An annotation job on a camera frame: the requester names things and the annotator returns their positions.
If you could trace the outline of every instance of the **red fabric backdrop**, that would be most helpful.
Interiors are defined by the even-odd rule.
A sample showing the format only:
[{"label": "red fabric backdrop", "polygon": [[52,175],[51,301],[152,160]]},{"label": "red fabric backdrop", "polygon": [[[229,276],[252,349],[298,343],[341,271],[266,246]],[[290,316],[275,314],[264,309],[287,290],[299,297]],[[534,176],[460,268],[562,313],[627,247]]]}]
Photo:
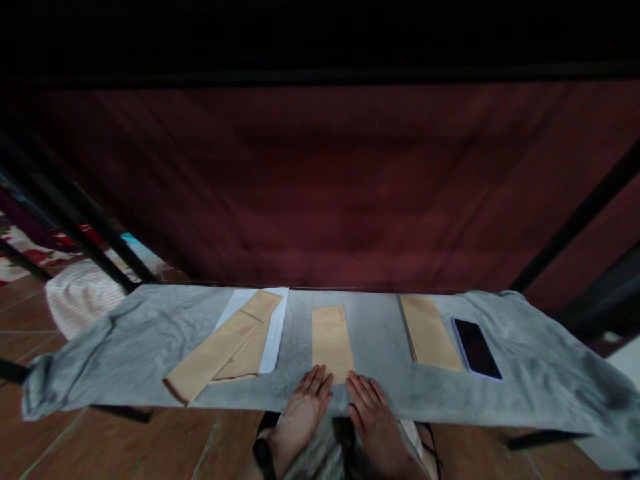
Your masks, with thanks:
[{"label": "red fabric backdrop", "polygon": [[[504,289],[640,133],[637,81],[11,102],[152,250],[246,285]],[[636,242],[639,194],[628,186],[554,262],[536,305],[562,308]]]}]

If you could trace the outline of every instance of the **black wristband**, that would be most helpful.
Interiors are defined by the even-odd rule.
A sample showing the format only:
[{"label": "black wristband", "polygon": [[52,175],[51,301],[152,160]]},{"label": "black wristband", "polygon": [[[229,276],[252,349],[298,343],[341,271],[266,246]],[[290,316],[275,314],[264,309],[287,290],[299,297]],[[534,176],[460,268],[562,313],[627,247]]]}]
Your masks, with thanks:
[{"label": "black wristband", "polygon": [[258,468],[262,472],[265,480],[277,480],[275,476],[275,468],[273,468],[273,457],[267,441],[258,439],[253,444],[253,458],[258,464]]}]

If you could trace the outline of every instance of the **white striped cloth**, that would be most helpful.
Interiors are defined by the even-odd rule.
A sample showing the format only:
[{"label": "white striped cloth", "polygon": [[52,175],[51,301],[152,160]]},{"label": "white striped cloth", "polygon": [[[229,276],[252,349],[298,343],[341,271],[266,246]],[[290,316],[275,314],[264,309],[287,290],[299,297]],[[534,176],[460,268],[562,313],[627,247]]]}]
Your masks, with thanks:
[{"label": "white striped cloth", "polygon": [[[129,245],[156,275],[170,267],[143,245]],[[139,279],[113,250],[105,254],[134,281]],[[92,260],[80,260],[66,267],[45,286],[47,303],[58,330],[72,339],[86,326],[116,307],[126,294]]]}]

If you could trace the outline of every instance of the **stack of envelopes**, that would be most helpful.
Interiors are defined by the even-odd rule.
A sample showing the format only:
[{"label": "stack of envelopes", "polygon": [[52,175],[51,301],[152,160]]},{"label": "stack of envelopes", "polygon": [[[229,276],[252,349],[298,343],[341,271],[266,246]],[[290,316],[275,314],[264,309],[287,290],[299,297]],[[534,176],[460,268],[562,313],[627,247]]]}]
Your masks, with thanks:
[{"label": "stack of envelopes", "polygon": [[163,379],[173,396],[186,406],[209,383],[256,377],[269,320],[281,300],[258,290]]},{"label": "stack of envelopes", "polygon": [[407,322],[413,361],[449,370],[462,370],[438,306],[430,297],[400,295]]}]

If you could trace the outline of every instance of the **brown envelope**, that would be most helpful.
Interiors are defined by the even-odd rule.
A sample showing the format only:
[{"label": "brown envelope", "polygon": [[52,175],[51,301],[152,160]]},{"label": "brown envelope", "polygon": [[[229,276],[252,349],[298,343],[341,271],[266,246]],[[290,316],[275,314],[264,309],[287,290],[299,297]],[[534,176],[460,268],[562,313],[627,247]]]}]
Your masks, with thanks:
[{"label": "brown envelope", "polygon": [[333,384],[344,383],[353,370],[349,331],[342,305],[311,310],[311,365],[326,365]]},{"label": "brown envelope", "polygon": [[280,300],[280,295],[258,290],[164,378],[163,383],[173,396],[185,406],[195,400],[236,352],[268,323]]},{"label": "brown envelope", "polygon": [[462,362],[453,348],[440,312],[430,297],[400,295],[409,342],[416,363],[461,371]]},{"label": "brown envelope", "polygon": [[270,320],[262,322],[262,325],[253,333],[253,336],[240,347],[240,350],[231,357],[222,370],[209,382],[210,385],[221,381],[246,380],[258,376],[270,323]]}]

